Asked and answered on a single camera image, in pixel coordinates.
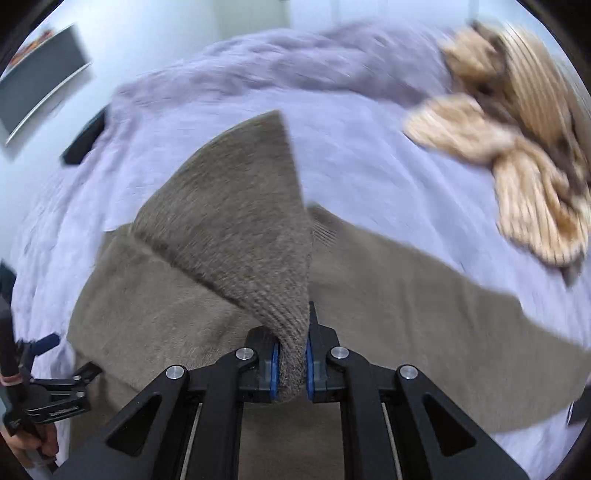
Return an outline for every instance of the metal screw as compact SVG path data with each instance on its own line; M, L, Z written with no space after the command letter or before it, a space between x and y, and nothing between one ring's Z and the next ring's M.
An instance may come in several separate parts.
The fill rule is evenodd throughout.
M184 375L184 368L180 365L173 365L166 369L166 376L169 377L170 380L178 380Z
M418 376L418 370L412 365L403 365L400 367L400 375L407 380L412 380Z
M347 358L349 356L349 350L347 350L344 346L334 346L330 350L330 354L339 360L343 358Z
M236 350L236 358L239 360L250 360L255 355L255 351L252 348L244 346Z

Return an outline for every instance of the gray fabric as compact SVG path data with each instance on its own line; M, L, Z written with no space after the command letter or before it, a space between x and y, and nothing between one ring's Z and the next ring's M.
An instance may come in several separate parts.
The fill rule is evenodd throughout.
M344 345L385 367L415 364L488 432L530 426L582 392L589 354L531 323L514 297L321 207L310 215L309 285L309 221L280 116L238 125L105 241L68 339L139 390L168 365L240 347L256 318L281 341L289 399L304 377L309 287Z
M168 365L200 367L240 347L250 314L281 342L289 399L304 382L310 254L280 115L261 115L199 149L117 230L68 339L141 389Z
M582 393L591 355L410 247L310 209L319 323L370 362L421 369L488 433L530 426Z
M239 480L343 480L340 409L307 396L270 406L247 404Z

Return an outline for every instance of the beige striped garment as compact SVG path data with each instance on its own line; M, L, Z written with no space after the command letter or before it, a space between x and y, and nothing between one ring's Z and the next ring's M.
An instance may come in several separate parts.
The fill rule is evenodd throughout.
M570 115L580 96L534 35L509 25L499 34L508 62L499 100L547 145L565 137L577 171L586 174L586 155L575 139ZM465 85L492 78L497 71L495 49L472 29L460 30L442 50L450 70ZM577 113L587 119L588 128L589 116L581 109ZM428 100L411 113L404 132L420 145L492 166L497 226L503 236L556 267L586 254L591 226L588 189L584 196L574 197L566 175L539 145L517 127L488 118L474 98L460 93Z

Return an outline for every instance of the bed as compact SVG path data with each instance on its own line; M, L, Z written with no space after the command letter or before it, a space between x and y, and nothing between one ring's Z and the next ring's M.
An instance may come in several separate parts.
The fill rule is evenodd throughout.
M426 151L401 132L409 109L450 92L437 47L449 33L385 22L323 35L276 30L214 44L192 60L122 86L64 154L66 163L84 156L82 163L53 176L14 242L17 337L65 337L102 234L133 220L208 140L278 108L306 203L515 295L532 321L591 348L590 265L566 288L559 271L496 230L489 171ZM33 374L59 378L71 375L73 366L73 351L62 341L38 359ZM494 438L532 480L543 480L583 427L567 427L566 418L562 411ZM59 424L59 435L63 460L67 422Z

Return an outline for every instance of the white wall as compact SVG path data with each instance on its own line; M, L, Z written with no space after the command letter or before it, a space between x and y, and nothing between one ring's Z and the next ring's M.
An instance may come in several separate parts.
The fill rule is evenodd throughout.
M479 0L478 13L483 20L498 20L526 27L544 42L551 53L566 58L566 54L544 24L530 14L519 2L515 0Z
M44 25L57 30L76 25L92 65L58 108L49 115L41 109L0 148L0 258L8 258L15 229L32 196L60 167L61 152L118 85L220 39L211 1L65 0L48 17Z
M371 17L460 25L476 0L290 0L291 26L322 31Z
M288 27L284 0L213 0L222 38Z

